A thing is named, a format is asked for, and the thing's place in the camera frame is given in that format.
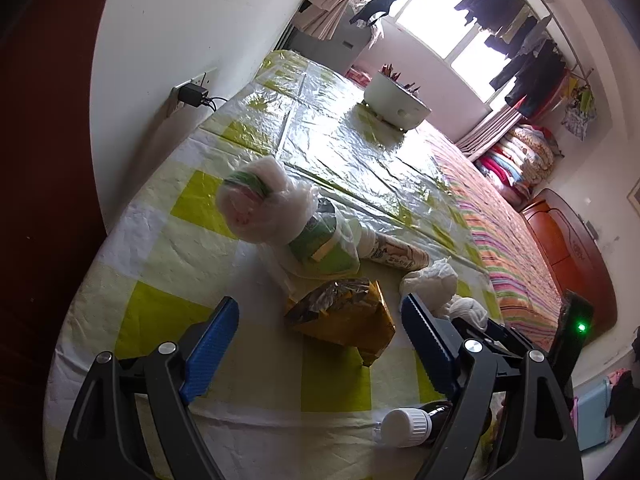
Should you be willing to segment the white tissue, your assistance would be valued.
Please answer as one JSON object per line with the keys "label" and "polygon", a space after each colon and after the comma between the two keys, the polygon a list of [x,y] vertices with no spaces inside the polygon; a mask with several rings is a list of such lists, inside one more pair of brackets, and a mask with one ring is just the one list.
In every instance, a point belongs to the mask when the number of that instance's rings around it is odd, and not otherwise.
{"label": "white tissue", "polygon": [[436,318],[448,318],[449,304],[458,288],[458,274],[448,258],[432,262],[426,268],[411,271],[399,285],[400,296],[418,297]]}
{"label": "white tissue", "polygon": [[489,314],[477,300],[454,295],[447,304],[447,315],[453,320],[462,318],[478,330],[486,330]]}

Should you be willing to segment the brown bottle white cap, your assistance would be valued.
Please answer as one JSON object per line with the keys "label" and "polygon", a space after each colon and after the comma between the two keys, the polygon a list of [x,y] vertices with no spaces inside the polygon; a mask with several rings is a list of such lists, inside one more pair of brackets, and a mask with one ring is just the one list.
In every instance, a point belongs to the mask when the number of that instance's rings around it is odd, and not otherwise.
{"label": "brown bottle white cap", "polygon": [[451,410],[451,403],[444,400],[420,408],[394,408],[378,424],[376,440],[389,448],[432,448]]}

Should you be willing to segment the golden foil snack bag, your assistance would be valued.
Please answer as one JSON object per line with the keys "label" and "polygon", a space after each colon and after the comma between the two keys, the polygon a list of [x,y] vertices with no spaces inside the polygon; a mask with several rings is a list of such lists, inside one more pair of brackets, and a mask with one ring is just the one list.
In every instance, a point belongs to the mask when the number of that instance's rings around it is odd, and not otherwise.
{"label": "golden foil snack bag", "polygon": [[323,283],[292,304],[284,319],[305,336],[355,348],[366,367],[382,356],[396,334],[380,284],[367,278]]}

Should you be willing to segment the plastic bag with green cup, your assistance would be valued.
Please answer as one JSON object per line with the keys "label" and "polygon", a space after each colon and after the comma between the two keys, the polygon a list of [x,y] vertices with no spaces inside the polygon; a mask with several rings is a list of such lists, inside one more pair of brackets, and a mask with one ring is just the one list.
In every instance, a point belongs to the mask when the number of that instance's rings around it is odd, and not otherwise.
{"label": "plastic bag with green cup", "polygon": [[290,177],[272,156],[232,171],[215,203],[229,231],[258,247],[269,274],[291,296],[359,272],[357,237],[340,206],[318,186]]}

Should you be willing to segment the striped pink bed cover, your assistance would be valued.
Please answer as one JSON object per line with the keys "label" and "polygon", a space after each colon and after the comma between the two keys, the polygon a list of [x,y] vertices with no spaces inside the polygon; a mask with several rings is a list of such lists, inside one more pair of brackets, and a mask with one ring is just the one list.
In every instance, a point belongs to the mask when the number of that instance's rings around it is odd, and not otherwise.
{"label": "striped pink bed cover", "polygon": [[562,297],[527,224],[446,136],[430,131],[427,141],[470,228],[503,321],[550,349]]}

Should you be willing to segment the blue storage box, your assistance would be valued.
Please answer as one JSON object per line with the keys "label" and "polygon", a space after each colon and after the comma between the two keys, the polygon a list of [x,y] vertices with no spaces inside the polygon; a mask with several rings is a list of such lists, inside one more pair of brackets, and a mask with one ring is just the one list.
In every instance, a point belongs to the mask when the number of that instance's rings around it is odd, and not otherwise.
{"label": "blue storage box", "polygon": [[578,389],[573,415],[577,442],[582,452],[612,440],[612,418],[605,415],[611,392],[612,384],[607,377]]}

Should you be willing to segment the red wooden headboard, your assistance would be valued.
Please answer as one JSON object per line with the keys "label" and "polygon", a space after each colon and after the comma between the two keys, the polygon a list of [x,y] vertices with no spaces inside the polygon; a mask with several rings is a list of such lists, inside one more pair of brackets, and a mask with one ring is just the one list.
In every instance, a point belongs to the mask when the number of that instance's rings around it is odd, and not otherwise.
{"label": "red wooden headboard", "polygon": [[560,292],[576,292],[593,306],[586,344],[617,322],[613,282],[582,218],[557,192],[544,188],[521,211]]}

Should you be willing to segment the stack of folded quilts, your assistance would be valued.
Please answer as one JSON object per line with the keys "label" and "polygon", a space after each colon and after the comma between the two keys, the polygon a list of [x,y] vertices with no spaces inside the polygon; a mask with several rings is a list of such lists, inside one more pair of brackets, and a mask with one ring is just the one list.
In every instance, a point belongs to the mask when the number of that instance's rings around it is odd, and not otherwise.
{"label": "stack of folded quilts", "polygon": [[511,128],[474,165],[502,198],[521,209],[563,157],[548,128],[524,124]]}

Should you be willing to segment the red wooden door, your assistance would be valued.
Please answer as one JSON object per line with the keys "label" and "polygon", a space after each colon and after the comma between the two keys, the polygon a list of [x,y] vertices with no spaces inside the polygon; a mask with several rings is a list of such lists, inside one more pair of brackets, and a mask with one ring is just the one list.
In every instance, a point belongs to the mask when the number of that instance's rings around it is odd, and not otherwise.
{"label": "red wooden door", "polygon": [[1,0],[1,474],[41,479],[58,332],[106,229],[90,86],[106,0]]}

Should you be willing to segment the white plastic pen basket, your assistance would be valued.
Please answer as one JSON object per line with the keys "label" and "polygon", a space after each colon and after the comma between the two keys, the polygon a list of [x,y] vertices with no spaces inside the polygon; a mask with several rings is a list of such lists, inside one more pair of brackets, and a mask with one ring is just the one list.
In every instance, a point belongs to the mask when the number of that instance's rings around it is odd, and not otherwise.
{"label": "white plastic pen basket", "polygon": [[384,64],[364,88],[363,103],[384,122],[408,131],[420,126],[432,111],[416,96],[419,87],[402,86],[399,76],[392,64]]}

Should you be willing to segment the hanging dark clothes row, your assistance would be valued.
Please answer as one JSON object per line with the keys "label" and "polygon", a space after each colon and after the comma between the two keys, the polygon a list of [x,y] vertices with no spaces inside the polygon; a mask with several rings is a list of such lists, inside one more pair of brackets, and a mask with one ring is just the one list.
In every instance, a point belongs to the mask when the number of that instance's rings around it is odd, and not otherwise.
{"label": "hanging dark clothes row", "polygon": [[392,64],[400,84],[419,87],[427,121],[456,142],[505,105],[527,116],[554,106],[555,88],[574,74],[548,21],[526,0],[396,0],[357,64],[370,75]]}

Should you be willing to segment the white standing heater appliance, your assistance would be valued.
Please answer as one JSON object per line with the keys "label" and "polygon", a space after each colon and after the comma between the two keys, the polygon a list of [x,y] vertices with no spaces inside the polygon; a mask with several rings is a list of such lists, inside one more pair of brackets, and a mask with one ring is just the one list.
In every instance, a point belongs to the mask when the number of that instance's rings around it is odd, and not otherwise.
{"label": "white standing heater appliance", "polygon": [[345,76],[370,39],[370,27],[359,28],[345,16],[331,39],[319,40],[296,30],[288,48]]}

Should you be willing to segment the black garment hanging low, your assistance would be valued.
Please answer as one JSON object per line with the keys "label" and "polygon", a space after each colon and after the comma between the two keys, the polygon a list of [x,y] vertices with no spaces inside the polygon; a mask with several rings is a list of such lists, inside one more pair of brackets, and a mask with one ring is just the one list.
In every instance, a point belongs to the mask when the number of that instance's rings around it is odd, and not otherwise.
{"label": "black garment hanging low", "polygon": [[390,13],[390,7],[395,1],[371,0],[349,20],[349,23],[363,22],[366,26],[372,26],[377,20]]}

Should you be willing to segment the left pink curtain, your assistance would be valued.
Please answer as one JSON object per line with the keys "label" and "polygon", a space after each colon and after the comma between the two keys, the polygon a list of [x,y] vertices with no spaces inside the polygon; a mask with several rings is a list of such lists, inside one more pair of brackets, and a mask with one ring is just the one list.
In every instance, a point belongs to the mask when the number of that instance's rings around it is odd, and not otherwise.
{"label": "left pink curtain", "polygon": [[340,24],[349,0],[307,0],[307,2],[309,6],[294,15],[293,26],[314,39],[330,40]]}

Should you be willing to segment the black wall charger plug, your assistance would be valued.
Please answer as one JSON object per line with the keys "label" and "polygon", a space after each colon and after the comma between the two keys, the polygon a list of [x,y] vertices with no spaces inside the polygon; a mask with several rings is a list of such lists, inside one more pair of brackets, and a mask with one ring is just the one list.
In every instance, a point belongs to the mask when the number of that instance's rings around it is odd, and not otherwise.
{"label": "black wall charger plug", "polygon": [[178,89],[177,99],[179,102],[192,107],[206,106],[213,112],[217,110],[218,101],[227,102],[226,98],[210,96],[206,88],[199,84],[194,84],[194,82],[187,82],[181,86]]}

